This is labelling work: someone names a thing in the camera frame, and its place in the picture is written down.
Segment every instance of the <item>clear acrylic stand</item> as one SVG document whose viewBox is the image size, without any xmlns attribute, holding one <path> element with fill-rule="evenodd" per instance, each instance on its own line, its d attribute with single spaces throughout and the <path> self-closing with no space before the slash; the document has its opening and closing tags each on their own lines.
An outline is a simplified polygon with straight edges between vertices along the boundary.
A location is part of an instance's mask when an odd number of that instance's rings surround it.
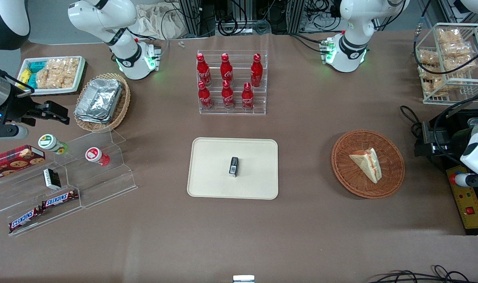
<svg viewBox="0 0 478 283">
<path fill-rule="evenodd" d="M 0 215 L 7 217 L 7 223 L 41 205 L 42 201 L 70 190 L 76 189 L 80 195 L 78 199 L 47 208 L 41 215 L 29 220 L 9 235 L 21 235 L 136 189 L 132 170 L 125 165 L 122 150 L 118 146 L 124 141 L 114 130 L 92 132 L 68 142 L 68 152 L 55 154 L 52 163 L 44 163 L 36 169 L 31 168 L 32 170 L 24 174 L 5 177 L 6 180 L 0 182 Z M 102 167 L 87 161 L 85 152 L 90 147 L 98 147 L 107 154 L 110 157 L 109 164 Z M 46 168 L 59 174 L 61 190 L 55 191 L 45 186 L 43 170 Z"/>
<path fill-rule="evenodd" d="M 198 50 L 197 53 L 202 53 L 210 68 L 211 86 L 208 86 L 212 103 L 214 107 L 211 110 L 202 108 L 199 101 L 199 111 L 203 115 L 212 114 L 233 114 L 233 115 L 265 115 L 267 111 L 267 73 L 269 66 L 269 56 L 266 50 L 251 51 L 251 50 Z M 221 54 L 227 53 L 229 61 L 232 64 L 234 72 L 234 91 L 235 108 L 232 110 L 225 109 L 223 105 L 223 97 L 221 96 L 221 89 L 223 88 L 223 81 L 221 80 Z M 253 64 L 253 55 L 260 53 L 262 56 L 262 65 L 264 72 L 262 82 L 258 88 L 253 88 L 255 107 L 253 110 L 244 110 L 242 108 L 242 91 L 244 90 L 244 83 L 251 82 L 251 64 Z M 199 74 L 196 72 L 197 82 L 199 82 Z"/>
</svg>

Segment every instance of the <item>cloth bag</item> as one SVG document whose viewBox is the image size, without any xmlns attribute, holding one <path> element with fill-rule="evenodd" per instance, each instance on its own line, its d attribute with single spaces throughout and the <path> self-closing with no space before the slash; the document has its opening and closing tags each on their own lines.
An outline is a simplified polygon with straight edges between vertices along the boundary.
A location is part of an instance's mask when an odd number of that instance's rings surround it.
<svg viewBox="0 0 478 283">
<path fill-rule="evenodd" d="M 138 12 L 137 34 L 153 36 L 160 39 L 180 38 L 188 34 L 183 18 L 184 16 L 180 12 L 181 9 L 178 2 L 138 4 L 136 10 Z"/>
</svg>

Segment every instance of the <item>round wicker basket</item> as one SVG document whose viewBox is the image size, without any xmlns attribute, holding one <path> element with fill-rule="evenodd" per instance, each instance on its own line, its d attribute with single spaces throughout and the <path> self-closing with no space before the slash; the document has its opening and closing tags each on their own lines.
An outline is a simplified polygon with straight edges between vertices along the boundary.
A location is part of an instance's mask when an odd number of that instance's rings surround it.
<svg viewBox="0 0 478 283">
<path fill-rule="evenodd" d="M 354 151 L 375 149 L 382 170 L 382 179 L 374 184 L 349 157 Z M 385 136 L 368 130 L 345 133 L 332 150 L 332 167 L 343 186 L 355 195 L 365 198 L 383 198 L 393 195 L 403 183 L 405 165 L 401 153 Z"/>
<path fill-rule="evenodd" d="M 129 103 L 131 102 L 131 90 L 129 89 L 129 86 L 127 85 L 127 82 L 123 77 L 117 74 L 102 74 L 98 75 L 97 77 L 93 79 L 117 79 L 119 82 L 122 83 L 122 93 L 120 94 L 120 100 L 118 100 L 118 104 L 116 105 L 115 112 L 113 113 L 113 119 L 111 122 L 108 124 L 99 124 L 99 123 L 92 123 L 92 122 L 84 122 L 82 120 L 79 120 L 75 116 L 76 123 L 81 127 L 81 129 L 85 129 L 88 131 L 97 131 L 104 129 L 106 127 L 110 127 L 111 129 L 114 129 L 120 125 L 122 120 L 125 118 L 125 115 L 127 114 L 127 108 L 129 107 Z M 78 100 L 76 102 L 76 105 L 80 103 L 80 100 L 83 97 L 83 93 L 85 92 L 88 84 L 92 79 L 82 88 L 82 91 L 80 92 L 80 96 L 78 97 Z"/>
</svg>

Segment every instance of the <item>coca-cola bottle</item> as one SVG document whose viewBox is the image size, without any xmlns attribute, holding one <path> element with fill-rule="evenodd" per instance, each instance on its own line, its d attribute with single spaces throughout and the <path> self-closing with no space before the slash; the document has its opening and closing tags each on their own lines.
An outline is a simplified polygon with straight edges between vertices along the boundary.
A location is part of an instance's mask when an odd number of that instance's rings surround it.
<svg viewBox="0 0 478 283">
<path fill-rule="evenodd" d="M 210 98 L 209 90 L 206 88 L 206 84 L 203 81 L 199 82 L 199 100 L 201 101 L 202 109 L 212 109 L 212 100 Z"/>
<path fill-rule="evenodd" d="M 199 72 L 199 78 L 206 84 L 206 86 L 210 86 L 209 65 L 207 65 L 204 60 L 204 55 L 202 53 L 197 54 L 197 72 Z"/>
<path fill-rule="evenodd" d="M 260 60 L 262 57 L 259 53 L 253 56 L 253 65 L 251 65 L 251 84 L 257 88 L 262 82 L 262 75 L 264 74 L 264 67 Z"/>
<path fill-rule="evenodd" d="M 221 54 L 221 78 L 223 81 L 229 81 L 230 86 L 234 85 L 234 72 L 232 68 L 232 64 L 228 62 L 228 54 L 223 53 Z"/>
<path fill-rule="evenodd" d="M 242 91 L 242 108 L 244 110 L 253 110 L 253 91 L 251 90 L 251 84 L 244 84 L 244 91 Z"/>
<path fill-rule="evenodd" d="M 234 109 L 234 91 L 230 88 L 229 81 L 223 81 L 223 89 L 221 90 L 221 96 L 223 96 L 223 104 L 225 104 L 225 109 Z"/>
</svg>

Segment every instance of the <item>brown tablecloth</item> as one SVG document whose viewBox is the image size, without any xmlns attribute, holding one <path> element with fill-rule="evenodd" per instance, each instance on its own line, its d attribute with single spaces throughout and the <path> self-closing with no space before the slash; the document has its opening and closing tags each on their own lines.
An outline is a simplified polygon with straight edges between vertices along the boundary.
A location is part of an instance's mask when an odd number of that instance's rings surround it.
<svg viewBox="0 0 478 283">
<path fill-rule="evenodd" d="M 139 188 L 20 237 L 0 217 L 0 283 L 7 282 L 365 282 L 394 269 L 430 273 L 430 265 L 478 281 L 478 237 L 463 229 L 446 177 L 413 156 L 410 122 L 444 109 L 421 102 L 413 32 L 377 32 L 365 62 L 350 74 L 321 64 L 289 36 L 212 37 L 171 44 L 159 72 L 129 81 L 132 101 L 118 132 Z M 268 50 L 268 114 L 201 116 L 195 55 L 201 50 Z M 105 44 L 28 44 L 22 57 L 81 55 L 85 79 L 119 72 Z M 74 109 L 76 96 L 55 100 Z M 23 141 L 51 132 L 71 140 L 87 132 L 38 120 Z M 336 139 L 370 129 L 390 138 L 405 159 L 400 190 L 385 199 L 356 197 L 330 165 Z M 199 136 L 272 138 L 279 144 L 274 200 L 194 198 L 186 193 L 192 141 Z"/>
</svg>

